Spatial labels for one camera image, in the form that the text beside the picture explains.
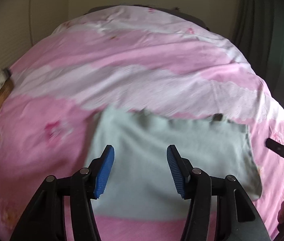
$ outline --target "curtain fold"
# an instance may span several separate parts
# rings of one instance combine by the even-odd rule
[[[242,0],[233,43],[284,108],[284,0]]]

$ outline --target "bolt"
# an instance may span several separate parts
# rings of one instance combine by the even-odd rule
[[[54,176],[48,176],[46,178],[46,182],[53,182],[55,180],[55,177]]]
[[[89,171],[90,171],[90,170],[89,170],[88,168],[82,168],[82,169],[80,170],[80,173],[81,173],[82,175],[85,175],[85,174],[87,174]]]
[[[233,176],[233,175],[227,175],[226,178],[227,178],[229,181],[232,181],[232,182],[234,182],[234,181],[236,180],[235,176]]]
[[[199,169],[199,168],[194,168],[194,169],[192,169],[192,172],[193,172],[194,174],[199,175],[199,174],[201,174],[202,170]]]

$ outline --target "blue ridged pad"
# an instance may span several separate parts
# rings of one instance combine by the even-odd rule
[[[182,173],[178,167],[177,161],[175,160],[175,157],[171,151],[171,148],[168,147],[166,151],[166,157],[168,160],[168,164],[171,170],[171,174],[174,180],[175,188],[177,189],[178,194],[181,195],[182,198],[185,197],[185,179],[182,176]]]
[[[104,159],[104,162],[101,166],[100,171],[96,177],[94,196],[99,198],[101,194],[104,193],[107,180],[109,179],[109,173],[111,172],[112,165],[114,162],[114,148],[111,146],[108,150],[107,157]]]

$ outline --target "light green cloth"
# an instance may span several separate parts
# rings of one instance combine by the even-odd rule
[[[262,185],[248,126],[223,117],[219,121],[219,116],[188,120],[145,110],[104,110],[85,165],[99,157],[107,144],[115,149],[115,161],[104,194],[92,202],[94,213],[143,220],[185,218],[189,202],[174,186],[166,158],[170,144],[210,176],[235,175],[248,195],[258,199]]]

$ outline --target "pink bed sheet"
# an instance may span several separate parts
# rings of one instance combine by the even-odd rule
[[[254,204],[272,238],[284,198],[284,110],[227,39],[149,8],[117,6],[59,26],[12,67],[15,89],[0,110],[0,238],[14,229],[50,174],[72,175],[87,155],[92,115],[108,104],[183,118],[223,113],[248,124],[262,197]],[[66,209],[66,227],[73,240]],[[179,240],[183,219],[96,215],[102,240]]]

